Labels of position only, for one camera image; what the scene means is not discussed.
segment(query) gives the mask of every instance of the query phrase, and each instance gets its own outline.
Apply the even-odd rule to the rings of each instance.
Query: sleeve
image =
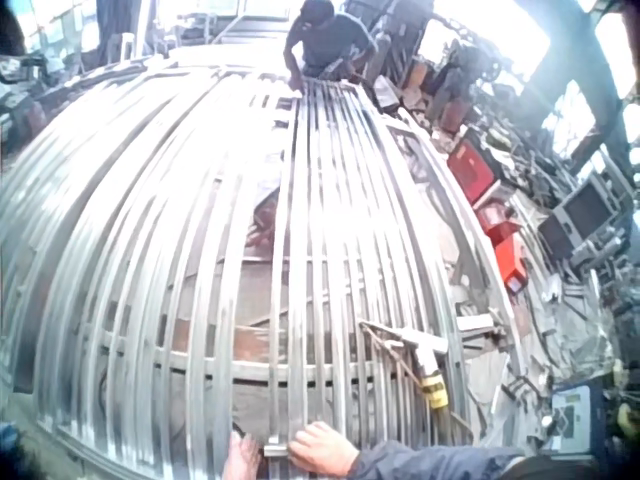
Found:
[[[285,43],[285,50],[295,47],[302,41],[302,20],[300,17],[296,18],[289,29],[287,34],[287,41]]]
[[[350,18],[351,28],[353,30],[353,44],[358,48],[360,52],[364,52],[368,48],[376,48],[376,42],[369,35],[367,28],[357,18]]]
[[[511,460],[523,456],[515,448],[429,447],[412,450],[386,442],[362,451],[350,480],[494,480]]]

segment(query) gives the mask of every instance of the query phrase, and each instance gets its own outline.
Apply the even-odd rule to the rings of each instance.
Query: dark t-shirt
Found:
[[[303,73],[317,77],[338,58],[348,56],[352,47],[363,52],[375,43],[360,20],[346,13],[337,13],[322,27],[309,28],[300,18],[293,22],[287,36],[287,46],[302,42]]]

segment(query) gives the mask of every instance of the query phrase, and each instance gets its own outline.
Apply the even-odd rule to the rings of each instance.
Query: blue jacket sleeve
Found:
[[[511,460],[523,456],[515,448],[429,447],[412,450],[386,442],[360,453],[350,480],[495,480]]]

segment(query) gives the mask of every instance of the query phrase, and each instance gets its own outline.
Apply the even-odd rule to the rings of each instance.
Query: yellow handle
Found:
[[[421,381],[422,393],[433,410],[449,405],[449,394],[444,385],[444,379],[439,371],[425,377]]]

